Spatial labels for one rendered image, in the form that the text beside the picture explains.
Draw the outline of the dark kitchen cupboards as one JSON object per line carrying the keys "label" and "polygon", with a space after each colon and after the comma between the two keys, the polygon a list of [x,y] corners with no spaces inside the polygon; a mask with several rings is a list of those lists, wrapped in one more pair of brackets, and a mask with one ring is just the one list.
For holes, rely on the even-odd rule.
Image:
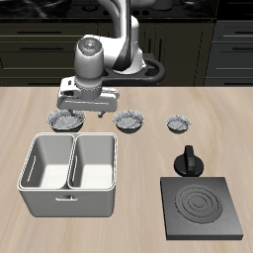
{"label": "dark kitchen cupboards", "polygon": [[[130,0],[163,86],[253,86],[253,0]],[[0,0],[0,86],[56,86],[85,35],[113,38],[98,0]]]}

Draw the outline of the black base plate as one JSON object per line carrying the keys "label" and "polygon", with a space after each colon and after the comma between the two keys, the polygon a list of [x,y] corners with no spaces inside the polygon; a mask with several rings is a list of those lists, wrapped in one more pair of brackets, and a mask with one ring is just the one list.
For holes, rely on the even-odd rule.
{"label": "black base plate", "polygon": [[144,62],[146,66],[133,74],[120,74],[105,68],[103,85],[117,87],[156,86],[164,78],[165,68],[159,61],[150,57],[147,57]]}

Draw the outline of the medium grey fluted bowl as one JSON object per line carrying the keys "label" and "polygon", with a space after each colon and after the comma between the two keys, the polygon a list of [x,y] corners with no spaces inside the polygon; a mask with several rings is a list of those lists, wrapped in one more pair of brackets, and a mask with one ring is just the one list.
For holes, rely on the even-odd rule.
{"label": "medium grey fluted bowl", "polygon": [[124,133],[134,133],[144,124],[144,115],[135,110],[123,110],[115,114],[116,127]]}

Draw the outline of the dark grey stove plate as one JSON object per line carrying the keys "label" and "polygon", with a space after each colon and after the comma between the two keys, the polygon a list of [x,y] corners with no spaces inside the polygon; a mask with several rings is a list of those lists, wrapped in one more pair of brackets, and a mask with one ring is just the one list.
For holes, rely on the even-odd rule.
{"label": "dark grey stove plate", "polygon": [[167,240],[241,240],[243,231],[224,177],[161,177]]}

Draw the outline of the round black stove knob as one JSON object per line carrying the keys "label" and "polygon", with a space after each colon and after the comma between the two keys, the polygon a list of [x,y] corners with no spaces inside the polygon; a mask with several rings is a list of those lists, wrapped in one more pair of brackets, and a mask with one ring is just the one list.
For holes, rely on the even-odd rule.
{"label": "round black stove knob", "polygon": [[199,177],[204,171],[204,163],[195,155],[192,145],[186,145],[184,153],[174,161],[174,170],[182,177]]}

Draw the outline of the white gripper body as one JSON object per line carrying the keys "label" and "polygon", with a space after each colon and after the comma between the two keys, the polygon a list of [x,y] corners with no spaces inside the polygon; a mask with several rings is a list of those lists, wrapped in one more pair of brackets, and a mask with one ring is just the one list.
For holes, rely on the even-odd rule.
{"label": "white gripper body", "polygon": [[61,110],[114,112],[118,107],[120,92],[114,88],[103,88],[94,100],[58,95],[57,107]]}

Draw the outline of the small grey fluted bowl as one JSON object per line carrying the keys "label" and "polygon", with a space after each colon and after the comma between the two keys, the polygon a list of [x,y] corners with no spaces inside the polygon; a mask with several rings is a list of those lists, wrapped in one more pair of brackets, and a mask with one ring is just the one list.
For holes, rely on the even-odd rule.
{"label": "small grey fluted bowl", "polygon": [[166,125],[174,133],[183,133],[188,130],[191,122],[185,116],[173,115],[167,119]]}

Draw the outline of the large grey fluted bowl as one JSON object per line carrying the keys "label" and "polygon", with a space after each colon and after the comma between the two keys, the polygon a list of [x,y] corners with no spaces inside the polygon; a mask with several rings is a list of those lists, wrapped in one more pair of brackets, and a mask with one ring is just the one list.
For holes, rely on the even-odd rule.
{"label": "large grey fluted bowl", "polygon": [[76,111],[76,115],[71,116],[69,110],[56,109],[48,115],[46,122],[56,132],[77,132],[85,120],[83,111]]}

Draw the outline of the white two-bin basket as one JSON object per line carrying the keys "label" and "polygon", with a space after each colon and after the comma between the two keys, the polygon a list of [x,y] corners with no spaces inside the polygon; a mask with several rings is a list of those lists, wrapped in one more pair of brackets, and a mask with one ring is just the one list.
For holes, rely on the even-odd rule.
{"label": "white two-bin basket", "polygon": [[114,212],[117,136],[39,133],[17,187],[35,217],[109,217]]}

